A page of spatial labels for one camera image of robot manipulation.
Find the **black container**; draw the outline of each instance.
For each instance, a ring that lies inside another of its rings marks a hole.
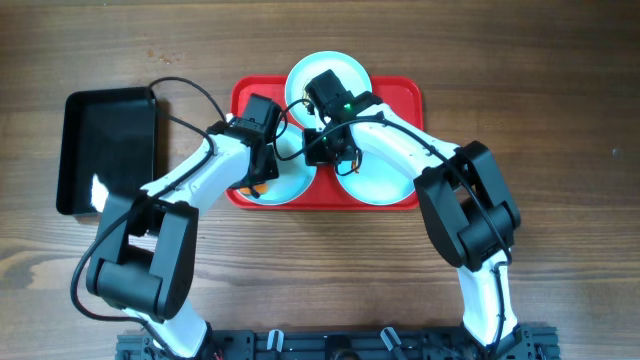
[[[94,175],[110,192],[136,191],[154,179],[156,113],[144,91],[144,87],[82,91],[67,98],[58,212],[96,213],[91,205]]]

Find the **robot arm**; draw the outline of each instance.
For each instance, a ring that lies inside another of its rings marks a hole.
[[[493,344],[500,328],[502,302],[504,323],[500,338],[508,336],[517,319],[511,309],[507,272],[501,272],[501,286],[493,272],[496,263],[506,261],[506,255],[474,204],[469,200],[462,204],[458,201],[455,190],[459,182],[450,169],[415,139],[391,126],[358,122],[350,125],[349,131],[333,137],[331,134],[336,131],[331,129],[357,118],[383,117],[435,147],[466,176],[468,183],[475,185],[481,206],[510,247],[513,230],[520,225],[520,215],[489,150],[478,142],[461,148],[429,136],[402,120],[375,95],[364,93],[354,97],[331,70],[314,78],[305,90],[319,116],[330,120],[323,132],[316,135],[328,138],[328,143],[334,145],[327,149],[335,152],[330,158],[342,156],[348,160],[349,146],[340,144],[352,141],[361,151],[375,154],[414,180],[431,242],[457,268],[465,304],[463,323],[469,333],[484,347]]]
[[[443,142],[417,129],[398,117],[387,104],[372,105],[360,112],[358,116],[374,116],[380,112],[386,120],[411,130],[427,143],[435,146],[448,159],[452,159],[456,155],[456,149],[459,148],[457,145]],[[414,139],[383,124],[357,123],[351,125],[351,134],[356,145],[363,152],[373,153],[384,159],[411,180],[422,176],[423,171],[427,168],[435,169],[442,165],[440,159],[424,149]],[[419,183],[416,183],[416,187],[417,191],[422,190]],[[423,216],[433,216],[433,214],[425,214],[423,210]],[[429,233],[431,237],[438,236],[434,231],[429,231]],[[466,266],[458,266],[457,269],[465,307],[463,323],[469,333],[483,346],[488,346],[495,341],[500,320],[498,317],[500,295],[493,275],[494,265],[499,261],[506,261],[506,256],[502,251],[496,252],[484,260],[480,269],[472,271]],[[500,281],[502,289],[504,289],[506,318],[502,337],[506,337],[517,325],[517,318],[511,309],[506,270],[501,272]]]
[[[250,97],[242,117],[208,129],[213,156],[174,191],[127,220],[96,249],[87,271],[87,289],[110,306],[144,319],[173,357],[215,358],[210,326],[194,311],[187,294],[195,264],[200,215],[228,188],[252,187],[278,176],[268,145],[280,107],[270,99]],[[146,184],[139,194],[109,194],[98,233],[133,206],[149,199],[189,172],[209,152],[209,142],[164,177]],[[150,252],[128,243],[129,235],[158,237]]]

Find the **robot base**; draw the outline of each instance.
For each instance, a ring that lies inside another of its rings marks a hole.
[[[213,339],[224,354],[224,359],[219,360],[334,360],[343,359],[336,357],[336,353],[345,349],[354,351],[362,360],[397,359],[397,352],[408,360],[480,360],[486,356],[462,326],[398,331],[397,335],[402,345],[399,350],[389,351],[378,332],[288,332],[279,346],[281,351],[278,351],[277,344],[268,333],[213,331]],[[500,360],[559,360],[556,328],[519,325],[500,342],[498,353],[501,354]],[[115,359],[170,358],[154,346],[149,334],[142,333],[118,336]]]

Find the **orange component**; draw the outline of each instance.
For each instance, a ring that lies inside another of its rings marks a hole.
[[[269,185],[260,184],[260,185],[254,186],[253,188],[258,192],[258,194],[264,195],[267,192],[267,190],[269,190]],[[251,190],[249,190],[249,188],[240,188],[238,189],[238,191],[240,191],[240,193],[243,195],[251,195]]]

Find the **wooden table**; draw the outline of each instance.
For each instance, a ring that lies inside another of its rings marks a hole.
[[[180,75],[228,109],[243,76],[286,74],[326,49],[414,79],[430,134],[492,149],[522,211],[509,274],[520,321],[557,326],[564,359],[640,355],[638,3],[139,3],[0,8],[0,358],[113,358],[116,334],[136,328],[69,301],[96,232],[54,207],[69,94]],[[217,119],[186,86],[157,94],[201,128]],[[170,167],[201,141],[163,129]],[[190,297],[214,328],[461,320],[456,273],[417,210],[248,212],[221,199],[198,237]]]

